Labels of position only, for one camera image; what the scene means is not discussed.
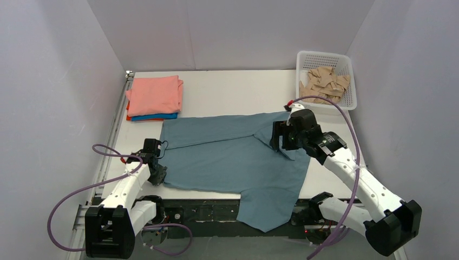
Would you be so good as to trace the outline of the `grey-blue t shirt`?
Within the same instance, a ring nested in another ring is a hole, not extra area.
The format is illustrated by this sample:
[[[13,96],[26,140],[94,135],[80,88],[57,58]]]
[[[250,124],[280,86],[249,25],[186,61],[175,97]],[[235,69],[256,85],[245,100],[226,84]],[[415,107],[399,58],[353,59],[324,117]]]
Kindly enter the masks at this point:
[[[165,121],[164,185],[239,194],[237,220],[262,232],[287,223],[310,164],[302,149],[270,146],[273,123],[287,118],[274,112]]]

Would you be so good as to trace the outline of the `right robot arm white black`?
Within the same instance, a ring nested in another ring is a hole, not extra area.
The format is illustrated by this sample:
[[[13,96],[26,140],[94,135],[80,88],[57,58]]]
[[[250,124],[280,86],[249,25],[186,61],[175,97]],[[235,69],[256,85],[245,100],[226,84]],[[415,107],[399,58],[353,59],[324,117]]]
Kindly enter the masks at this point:
[[[273,123],[270,146],[275,151],[303,149],[351,190],[348,203],[329,192],[309,200],[310,218],[337,223],[323,246],[349,228],[363,235],[377,253],[390,256],[419,234],[422,208],[415,200],[405,201],[380,183],[341,137],[322,131],[311,110],[288,111],[287,120]]]

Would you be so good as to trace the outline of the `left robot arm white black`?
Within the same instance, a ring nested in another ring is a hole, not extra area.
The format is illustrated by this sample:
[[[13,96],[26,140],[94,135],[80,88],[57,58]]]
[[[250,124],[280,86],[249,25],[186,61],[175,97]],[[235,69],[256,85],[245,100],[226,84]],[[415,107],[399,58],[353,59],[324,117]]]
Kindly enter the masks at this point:
[[[125,160],[124,177],[117,181],[100,205],[91,206],[84,216],[85,251],[92,258],[128,259],[135,237],[148,222],[165,217],[159,196],[138,198],[142,185],[162,183],[166,167],[159,164],[161,141],[145,139],[143,148]]]

